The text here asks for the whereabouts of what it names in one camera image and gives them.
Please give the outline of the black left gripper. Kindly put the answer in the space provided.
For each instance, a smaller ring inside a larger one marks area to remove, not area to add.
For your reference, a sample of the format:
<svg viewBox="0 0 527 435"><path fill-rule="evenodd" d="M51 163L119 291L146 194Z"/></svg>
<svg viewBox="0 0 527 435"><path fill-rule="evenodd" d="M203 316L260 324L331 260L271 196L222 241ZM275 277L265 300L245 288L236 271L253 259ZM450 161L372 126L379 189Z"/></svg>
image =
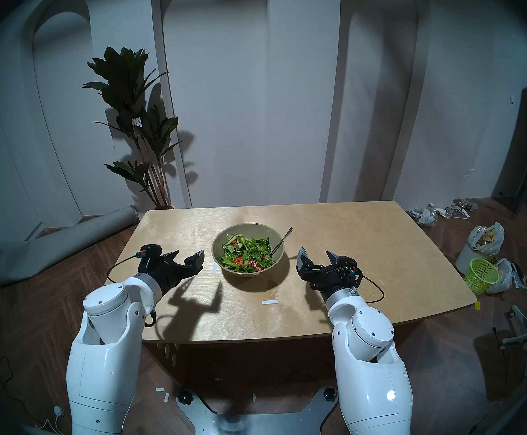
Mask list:
<svg viewBox="0 0 527 435"><path fill-rule="evenodd" d="M161 296L166 295L172 288L187 278L202 271L205 261L204 250L200 250L185 259L185 264L174 262L179 250L165 254L165 256L142 258L138 267L137 278L152 288L158 289Z"/></svg>

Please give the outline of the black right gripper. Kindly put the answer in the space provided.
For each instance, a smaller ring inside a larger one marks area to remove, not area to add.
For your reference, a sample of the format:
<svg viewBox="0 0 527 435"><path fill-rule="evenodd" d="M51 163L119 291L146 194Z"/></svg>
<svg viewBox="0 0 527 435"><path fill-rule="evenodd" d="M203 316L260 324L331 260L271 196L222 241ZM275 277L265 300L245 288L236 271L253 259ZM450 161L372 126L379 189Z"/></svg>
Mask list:
<svg viewBox="0 0 527 435"><path fill-rule="evenodd" d="M311 290L319 291L323 298L342 289L356 290L363 279L363 272L354 265L338 266L338 255L326 251L331 265L316 265L312 262L303 246L298 252L298 276L308 284Z"/></svg>

